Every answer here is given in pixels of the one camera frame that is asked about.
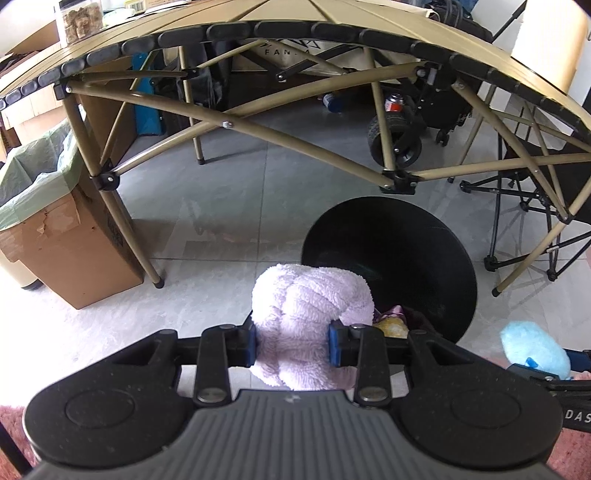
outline metal bolt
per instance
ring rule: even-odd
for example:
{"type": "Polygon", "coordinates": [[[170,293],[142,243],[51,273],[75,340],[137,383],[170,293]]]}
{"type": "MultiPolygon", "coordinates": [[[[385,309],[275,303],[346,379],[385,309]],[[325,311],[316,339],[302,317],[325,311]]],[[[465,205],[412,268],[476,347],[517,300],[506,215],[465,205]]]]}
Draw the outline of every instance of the metal bolt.
{"type": "Polygon", "coordinates": [[[197,395],[197,399],[203,403],[218,403],[224,398],[226,398],[226,392],[217,387],[204,388],[197,395]]]}
{"type": "Polygon", "coordinates": [[[363,401],[382,401],[388,398],[388,393],[382,387],[363,387],[359,396],[363,401]]]}

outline gray ribbed plate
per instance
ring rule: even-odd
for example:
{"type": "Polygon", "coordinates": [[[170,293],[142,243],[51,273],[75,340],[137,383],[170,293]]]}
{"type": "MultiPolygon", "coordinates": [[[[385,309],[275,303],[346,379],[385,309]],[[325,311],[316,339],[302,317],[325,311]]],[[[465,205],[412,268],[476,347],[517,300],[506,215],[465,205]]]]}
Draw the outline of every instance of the gray ribbed plate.
{"type": "Polygon", "coordinates": [[[418,451],[387,413],[343,392],[243,390],[231,405],[199,410],[175,443],[135,465],[75,471],[41,463],[31,480],[547,479],[544,465],[470,472],[418,451]]]}

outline blue plush ball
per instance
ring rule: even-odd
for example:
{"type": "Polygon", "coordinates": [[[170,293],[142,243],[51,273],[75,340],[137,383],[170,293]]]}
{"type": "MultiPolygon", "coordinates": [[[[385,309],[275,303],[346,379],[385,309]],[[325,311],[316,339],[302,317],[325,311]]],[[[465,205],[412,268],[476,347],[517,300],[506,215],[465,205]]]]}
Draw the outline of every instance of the blue plush ball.
{"type": "Polygon", "coordinates": [[[570,377],[570,360],[564,349],[534,322],[511,322],[501,332],[509,362],[570,377]]]}

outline black plastic joint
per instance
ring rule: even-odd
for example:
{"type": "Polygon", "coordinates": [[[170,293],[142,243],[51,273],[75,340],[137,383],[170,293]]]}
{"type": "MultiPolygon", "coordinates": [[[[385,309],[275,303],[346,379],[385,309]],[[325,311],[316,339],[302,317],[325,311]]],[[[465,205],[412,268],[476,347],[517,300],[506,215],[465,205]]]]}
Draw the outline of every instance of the black plastic joint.
{"type": "Polygon", "coordinates": [[[198,68],[182,69],[181,72],[185,72],[187,74],[186,77],[183,77],[183,80],[190,80],[190,79],[194,79],[195,77],[198,77],[199,70],[200,69],[198,69],[198,68]]]}
{"type": "Polygon", "coordinates": [[[563,218],[562,215],[557,215],[558,219],[564,223],[565,225],[569,225],[570,222],[574,220],[574,215],[570,212],[567,212],[569,215],[566,218],[563,218]]]}
{"type": "Polygon", "coordinates": [[[56,100],[63,100],[70,95],[67,90],[66,82],[57,82],[53,86],[53,92],[56,94],[56,100]]]}
{"type": "Polygon", "coordinates": [[[394,181],[394,185],[380,187],[382,193],[397,195],[414,195],[420,177],[412,175],[405,170],[383,170],[382,175],[394,181]]]}
{"type": "Polygon", "coordinates": [[[111,171],[112,169],[113,164],[111,159],[109,159],[103,166],[103,171],[101,173],[99,173],[96,177],[90,177],[92,183],[95,184],[97,189],[104,192],[112,192],[119,187],[121,178],[115,172],[111,171]]]}

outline pink plush toy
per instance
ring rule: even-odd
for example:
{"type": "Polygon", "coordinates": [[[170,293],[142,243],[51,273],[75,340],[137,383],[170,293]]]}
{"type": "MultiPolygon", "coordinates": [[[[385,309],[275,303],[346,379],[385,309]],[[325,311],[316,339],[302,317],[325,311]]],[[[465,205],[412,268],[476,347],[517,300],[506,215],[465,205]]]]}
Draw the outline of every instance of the pink plush toy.
{"type": "Polygon", "coordinates": [[[252,373],[267,385],[292,390],[348,390],[356,368],[329,364],[331,320],[371,325],[374,302],[359,275],[339,268],[276,265],[252,291],[258,353],[252,373]]]}

